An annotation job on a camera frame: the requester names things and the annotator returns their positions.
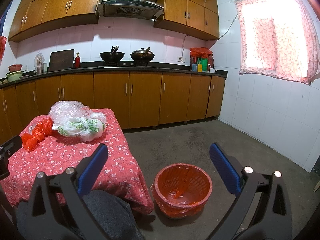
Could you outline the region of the white green printed plastic bag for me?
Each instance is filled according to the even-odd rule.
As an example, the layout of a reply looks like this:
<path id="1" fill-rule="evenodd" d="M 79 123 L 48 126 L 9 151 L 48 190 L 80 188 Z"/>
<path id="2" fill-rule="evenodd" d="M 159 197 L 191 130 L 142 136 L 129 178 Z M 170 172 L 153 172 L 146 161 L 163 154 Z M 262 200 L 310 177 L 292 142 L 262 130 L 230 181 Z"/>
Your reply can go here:
<path id="1" fill-rule="evenodd" d="M 96 118 L 76 117 L 69 118 L 62 123 L 55 122 L 52 129 L 63 137 L 79 138 L 84 142 L 90 142 L 102 136 L 106 124 Z"/>

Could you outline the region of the wooden kitchen cabinets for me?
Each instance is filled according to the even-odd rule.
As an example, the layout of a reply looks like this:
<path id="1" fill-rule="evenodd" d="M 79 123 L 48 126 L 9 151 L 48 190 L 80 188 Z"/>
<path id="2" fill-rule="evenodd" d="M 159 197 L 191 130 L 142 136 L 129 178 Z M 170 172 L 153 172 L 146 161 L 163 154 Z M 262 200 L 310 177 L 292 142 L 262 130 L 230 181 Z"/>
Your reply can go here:
<path id="1" fill-rule="evenodd" d="M 84 72 L 46 77 L 1 88 L 1 142 L 9 140 L 58 101 L 111 109 L 122 129 L 156 127 L 220 115 L 226 72 L 157 70 Z"/>
<path id="2" fill-rule="evenodd" d="M 38 34 L 75 25 L 96 24 L 99 0 L 21 0 L 8 39 L 20 42 Z M 217 0 L 164 0 L 164 14 L 154 27 L 205 41 L 219 38 Z"/>

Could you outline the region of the red bag on counter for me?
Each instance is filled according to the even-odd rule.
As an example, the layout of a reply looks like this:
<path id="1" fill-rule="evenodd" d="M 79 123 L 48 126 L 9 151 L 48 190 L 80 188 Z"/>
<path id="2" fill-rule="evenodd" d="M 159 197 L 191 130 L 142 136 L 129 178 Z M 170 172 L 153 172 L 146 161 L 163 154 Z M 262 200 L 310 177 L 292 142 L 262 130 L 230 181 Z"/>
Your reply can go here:
<path id="1" fill-rule="evenodd" d="M 213 52 L 206 47 L 193 47 L 190 48 L 190 55 L 193 57 L 200 57 L 203 59 L 207 59 L 213 55 Z"/>

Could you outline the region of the red floral tablecloth table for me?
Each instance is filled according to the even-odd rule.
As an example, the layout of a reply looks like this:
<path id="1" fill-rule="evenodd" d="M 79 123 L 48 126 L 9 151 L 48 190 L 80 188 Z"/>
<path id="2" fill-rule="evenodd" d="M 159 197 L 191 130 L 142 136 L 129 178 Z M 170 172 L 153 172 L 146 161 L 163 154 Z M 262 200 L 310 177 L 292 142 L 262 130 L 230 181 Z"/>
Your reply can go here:
<path id="1" fill-rule="evenodd" d="M 103 135 L 91 142 L 68 138 L 58 133 L 45 137 L 32 151 L 20 148 L 9 158 L 10 175 L 1 186 L 10 205 L 28 201 L 38 172 L 47 175 L 62 173 L 68 167 L 76 167 L 80 161 L 91 156 L 103 143 L 108 148 L 108 159 L 93 189 L 113 194 L 131 205 L 131 209 L 149 214 L 154 204 L 148 192 L 143 173 L 130 152 L 125 135 L 111 109 L 100 109 L 106 116 Z"/>

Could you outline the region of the clear jar with bag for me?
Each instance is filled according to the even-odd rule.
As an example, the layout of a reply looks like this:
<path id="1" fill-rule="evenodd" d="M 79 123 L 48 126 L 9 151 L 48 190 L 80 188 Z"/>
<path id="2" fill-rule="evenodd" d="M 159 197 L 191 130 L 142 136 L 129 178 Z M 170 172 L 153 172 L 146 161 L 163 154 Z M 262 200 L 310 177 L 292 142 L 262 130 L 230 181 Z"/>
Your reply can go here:
<path id="1" fill-rule="evenodd" d="M 44 57 L 41 52 L 38 52 L 34 59 L 35 73 L 41 74 L 44 72 Z"/>

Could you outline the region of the clear bubble wrap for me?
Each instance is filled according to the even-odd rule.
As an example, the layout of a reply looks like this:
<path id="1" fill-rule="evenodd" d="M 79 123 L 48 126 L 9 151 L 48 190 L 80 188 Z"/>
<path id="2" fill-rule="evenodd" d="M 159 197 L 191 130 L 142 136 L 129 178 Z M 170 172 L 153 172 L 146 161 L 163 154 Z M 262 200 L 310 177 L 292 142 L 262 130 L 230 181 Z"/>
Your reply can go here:
<path id="1" fill-rule="evenodd" d="M 52 105 L 48 115 L 56 124 L 66 124 L 81 118 L 97 119 L 103 124 L 107 123 L 102 112 L 94 112 L 79 101 L 58 101 Z"/>

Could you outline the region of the black wok left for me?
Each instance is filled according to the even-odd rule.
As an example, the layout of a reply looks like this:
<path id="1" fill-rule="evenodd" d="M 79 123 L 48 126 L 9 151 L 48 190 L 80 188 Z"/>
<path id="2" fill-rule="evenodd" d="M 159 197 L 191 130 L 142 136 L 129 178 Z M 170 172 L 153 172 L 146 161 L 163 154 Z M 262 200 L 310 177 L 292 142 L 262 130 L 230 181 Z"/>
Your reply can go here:
<path id="1" fill-rule="evenodd" d="M 101 59 L 106 64 L 118 64 L 125 55 L 125 53 L 119 52 L 118 49 L 119 46 L 113 46 L 111 51 L 100 53 Z"/>

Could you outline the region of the red bottle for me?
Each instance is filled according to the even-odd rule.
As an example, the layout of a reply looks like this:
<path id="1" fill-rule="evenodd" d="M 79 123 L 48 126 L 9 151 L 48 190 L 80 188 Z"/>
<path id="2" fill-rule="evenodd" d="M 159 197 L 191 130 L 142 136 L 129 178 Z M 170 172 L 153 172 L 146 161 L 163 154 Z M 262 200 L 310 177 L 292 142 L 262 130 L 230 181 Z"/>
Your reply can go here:
<path id="1" fill-rule="evenodd" d="M 79 67 L 80 67 L 80 63 L 81 63 L 80 53 L 77 52 L 77 53 L 76 53 L 76 57 L 75 57 L 74 67 L 75 67 L 75 68 L 79 68 Z"/>

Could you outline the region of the hanging red bag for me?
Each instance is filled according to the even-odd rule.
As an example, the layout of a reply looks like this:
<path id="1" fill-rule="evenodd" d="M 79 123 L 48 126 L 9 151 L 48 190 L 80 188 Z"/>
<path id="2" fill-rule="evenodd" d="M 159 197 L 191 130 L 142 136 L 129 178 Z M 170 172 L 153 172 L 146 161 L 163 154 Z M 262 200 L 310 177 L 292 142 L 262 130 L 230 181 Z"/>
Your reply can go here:
<path id="1" fill-rule="evenodd" d="M 4 36 L 0 36 L 0 64 L 2 63 L 5 46 L 6 46 L 7 38 Z"/>

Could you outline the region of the upper wooden kitchen cabinets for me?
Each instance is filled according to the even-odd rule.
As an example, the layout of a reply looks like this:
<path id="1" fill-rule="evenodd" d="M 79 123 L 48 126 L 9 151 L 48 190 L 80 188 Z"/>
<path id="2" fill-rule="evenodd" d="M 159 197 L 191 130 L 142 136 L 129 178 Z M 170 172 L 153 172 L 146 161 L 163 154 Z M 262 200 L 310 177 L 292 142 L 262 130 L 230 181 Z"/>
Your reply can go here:
<path id="1" fill-rule="evenodd" d="M 99 0 L 21 0 L 8 39 L 20 42 L 38 34 L 75 25 L 96 24 Z M 154 27 L 205 41 L 219 38 L 217 0 L 164 0 L 164 14 Z"/>

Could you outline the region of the steel range hood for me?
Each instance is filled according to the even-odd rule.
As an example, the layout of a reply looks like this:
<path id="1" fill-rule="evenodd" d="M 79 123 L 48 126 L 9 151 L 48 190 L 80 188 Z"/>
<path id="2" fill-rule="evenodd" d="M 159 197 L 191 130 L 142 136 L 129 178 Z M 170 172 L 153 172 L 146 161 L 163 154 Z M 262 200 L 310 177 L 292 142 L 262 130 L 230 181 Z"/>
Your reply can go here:
<path id="1" fill-rule="evenodd" d="M 164 14 L 164 0 L 99 0 L 100 17 L 130 17 L 155 21 Z"/>

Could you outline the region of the green package on counter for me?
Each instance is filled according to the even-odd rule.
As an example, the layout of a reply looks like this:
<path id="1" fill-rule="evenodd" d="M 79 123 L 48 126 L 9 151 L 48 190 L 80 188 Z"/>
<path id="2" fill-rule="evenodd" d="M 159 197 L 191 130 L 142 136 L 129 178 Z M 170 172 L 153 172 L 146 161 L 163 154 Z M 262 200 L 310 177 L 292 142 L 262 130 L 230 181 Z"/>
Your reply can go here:
<path id="1" fill-rule="evenodd" d="M 197 71 L 198 72 L 207 72 L 208 69 L 208 59 L 207 58 L 198 58 L 197 59 Z"/>

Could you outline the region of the lower wooden kitchen cabinets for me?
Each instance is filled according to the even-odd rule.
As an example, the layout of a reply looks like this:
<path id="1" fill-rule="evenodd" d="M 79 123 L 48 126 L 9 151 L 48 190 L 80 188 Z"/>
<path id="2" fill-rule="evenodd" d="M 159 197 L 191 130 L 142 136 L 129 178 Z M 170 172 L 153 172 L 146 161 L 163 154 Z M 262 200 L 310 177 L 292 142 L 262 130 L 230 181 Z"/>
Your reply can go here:
<path id="1" fill-rule="evenodd" d="M 157 70 L 84 72 L 46 77 L 1 88 L 1 142 L 9 140 L 58 101 L 111 109 L 122 129 L 156 127 L 220 115 L 226 72 Z"/>

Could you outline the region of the red plastic bag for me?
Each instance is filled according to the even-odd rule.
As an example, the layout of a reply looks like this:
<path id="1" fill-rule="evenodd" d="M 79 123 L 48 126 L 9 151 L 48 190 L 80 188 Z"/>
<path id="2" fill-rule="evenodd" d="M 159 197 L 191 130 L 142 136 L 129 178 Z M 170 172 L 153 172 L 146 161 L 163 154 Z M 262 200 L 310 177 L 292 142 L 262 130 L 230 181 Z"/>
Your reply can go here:
<path id="1" fill-rule="evenodd" d="M 27 151 L 32 151 L 45 137 L 53 134 L 53 121 L 51 118 L 43 118 L 38 121 L 30 133 L 21 136 L 22 146 Z"/>

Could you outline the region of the white mug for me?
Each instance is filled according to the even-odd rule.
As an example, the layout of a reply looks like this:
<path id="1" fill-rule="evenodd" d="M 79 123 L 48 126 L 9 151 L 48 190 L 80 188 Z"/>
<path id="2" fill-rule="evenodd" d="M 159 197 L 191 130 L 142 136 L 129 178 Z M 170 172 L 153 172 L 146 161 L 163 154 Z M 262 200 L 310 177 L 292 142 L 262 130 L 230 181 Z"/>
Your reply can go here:
<path id="1" fill-rule="evenodd" d="M 215 68 L 210 68 L 210 69 L 209 69 L 209 72 L 212 73 L 212 74 L 214 74 L 214 73 L 216 73 L 216 69 L 215 69 Z"/>

